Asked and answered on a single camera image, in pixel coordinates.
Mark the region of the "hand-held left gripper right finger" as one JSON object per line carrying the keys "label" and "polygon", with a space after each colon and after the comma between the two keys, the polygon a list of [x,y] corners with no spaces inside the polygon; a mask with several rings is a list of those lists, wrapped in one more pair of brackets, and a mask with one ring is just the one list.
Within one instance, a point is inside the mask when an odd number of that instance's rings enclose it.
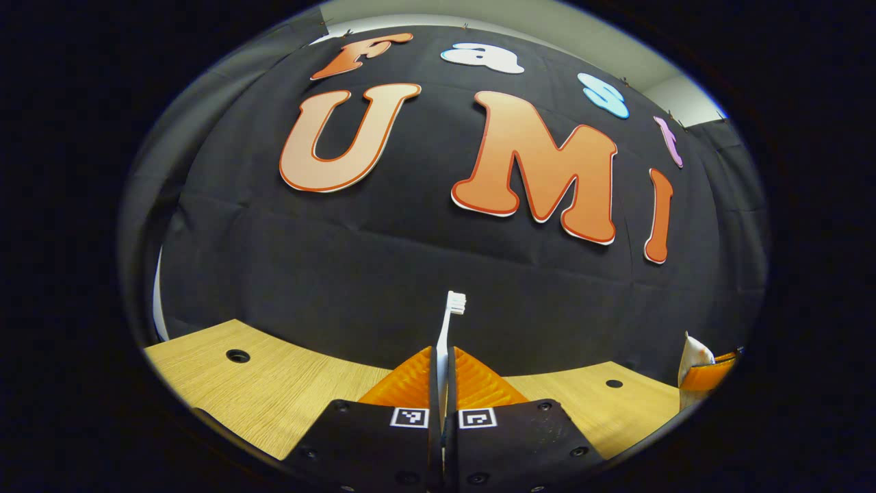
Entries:
{"label": "hand-held left gripper right finger", "polygon": [[604,456],[554,399],[531,400],[462,349],[448,364],[448,492],[560,492]]}

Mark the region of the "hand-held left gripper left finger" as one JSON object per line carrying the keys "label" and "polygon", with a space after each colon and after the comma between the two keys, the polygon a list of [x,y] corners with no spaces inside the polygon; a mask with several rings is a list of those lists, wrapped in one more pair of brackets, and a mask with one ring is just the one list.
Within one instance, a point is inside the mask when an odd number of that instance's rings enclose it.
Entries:
{"label": "hand-held left gripper left finger", "polygon": [[433,355],[414,353],[359,400],[334,399],[284,463],[324,492],[436,492]]}

